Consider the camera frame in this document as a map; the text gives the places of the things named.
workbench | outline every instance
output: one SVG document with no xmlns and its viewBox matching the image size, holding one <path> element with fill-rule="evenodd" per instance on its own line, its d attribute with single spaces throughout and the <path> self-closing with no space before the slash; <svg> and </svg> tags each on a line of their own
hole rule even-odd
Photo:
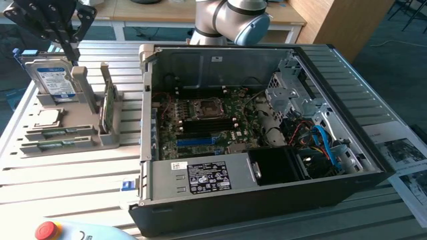
<svg viewBox="0 0 427 240">
<path fill-rule="evenodd" d="M 37 111 L 36 86 L 30 82 L 0 138 L 0 213 L 8 221 L 29 215 L 114 226 L 144 239 L 133 224 L 125 200 L 136 191 L 120 192 L 121 181 L 140 172 L 140 120 L 142 77 L 138 47 L 142 42 L 82 41 L 80 66 L 88 68 L 94 92 L 104 90 L 98 70 L 109 64 L 112 81 L 124 92 L 120 147 L 42 158 L 16 157 L 26 116 Z M 303 45 L 303 49 L 361 125 L 401 121 L 335 49 Z M 21 226 L 22 231 L 33 231 Z M 425 239 L 401 198 L 385 181 L 353 194 L 335 207 L 229 224 L 156 239 Z"/>
<path fill-rule="evenodd" d="M 12 0 L 0 1 L 1 11 L 9 6 Z M 124 27 L 153 27 L 153 28 L 186 28 L 194 27 L 196 1 L 172 2 L 162 0 L 156 4 L 137 4 L 130 0 L 105 0 L 104 3 L 94 6 L 97 15 L 92 26 L 106 26 L 113 28 L 116 41 L 124 41 Z M 264 43 L 292 44 L 300 34 L 305 20 L 284 2 L 270 2 L 265 12 L 272 16 L 268 33 Z M 0 24 L 13 24 L 2 14 L 0 15 Z M 80 21 L 72 19 L 74 26 Z"/>
</svg>

barcode sticker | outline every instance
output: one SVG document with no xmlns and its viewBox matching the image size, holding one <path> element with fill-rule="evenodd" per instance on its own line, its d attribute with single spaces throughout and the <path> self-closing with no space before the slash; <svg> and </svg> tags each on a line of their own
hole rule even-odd
<svg viewBox="0 0 427 240">
<path fill-rule="evenodd" d="M 172 170 L 181 170 L 186 169 L 188 162 L 178 161 L 178 162 L 170 162 L 170 169 Z"/>
</svg>

floor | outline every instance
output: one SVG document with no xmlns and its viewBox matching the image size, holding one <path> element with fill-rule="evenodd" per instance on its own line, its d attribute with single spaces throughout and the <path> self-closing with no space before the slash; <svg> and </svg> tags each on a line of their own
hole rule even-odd
<svg viewBox="0 0 427 240">
<path fill-rule="evenodd" d="M 383 97 L 391 108 L 411 125 L 417 124 L 427 131 L 427 89 L 425 68 L 427 48 L 391 42 L 384 46 L 372 47 L 387 40 L 397 40 L 416 44 L 427 43 L 423 34 L 427 22 L 415 20 L 404 32 L 401 28 L 408 16 L 399 12 L 391 21 L 384 17 L 372 37 L 357 55 L 352 65 L 372 88 Z M 189 29 L 185 28 L 133 28 L 124 29 L 126 40 L 136 41 L 184 41 Z M 85 35 L 86 40 L 114 40 L 109 27 L 92 27 Z M 13 48 L 45 50 L 48 41 L 41 41 L 14 25 L 0 25 L 0 133 L 13 114 L 5 100 L 9 89 L 25 88 L 30 79 L 10 54 Z"/>
</svg>

slotted metal table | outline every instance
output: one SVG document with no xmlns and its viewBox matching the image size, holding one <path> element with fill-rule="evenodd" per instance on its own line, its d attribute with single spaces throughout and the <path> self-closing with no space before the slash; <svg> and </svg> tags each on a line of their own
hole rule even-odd
<svg viewBox="0 0 427 240">
<path fill-rule="evenodd" d="M 20 159 L 14 153 L 28 125 L 26 116 L 38 109 L 30 82 L 17 110 L 0 138 L 0 215 L 36 215 L 114 226 L 141 237 L 120 192 L 122 179 L 140 171 L 140 120 L 142 77 L 138 46 L 148 42 L 84 41 L 80 66 L 88 68 L 94 92 L 104 90 L 98 70 L 108 62 L 112 81 L 124 92 L 120 147 L 42 158 Z M 345 60 L 325 45 L 300 45 L 361 125 L 400 121 Z M 335 207 L 297 212 L 249 222 L 212 227 L 156 239 L 425 239 L 401 198 L 385 181 L 353 194 Z"/>
</svg>

emergency stop button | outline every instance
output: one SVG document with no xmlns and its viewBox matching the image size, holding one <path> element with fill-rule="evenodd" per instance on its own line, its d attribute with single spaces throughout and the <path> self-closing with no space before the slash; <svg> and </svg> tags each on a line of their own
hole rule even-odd
<svg viewBox="0 0 427 240">
<path fill-rule="evenodd" d="M 58 226 L 53 222 L 45 221 L 34 230 L 34 238 L 37 240 L 53 240 L 58 232 Z"/>
</svg>

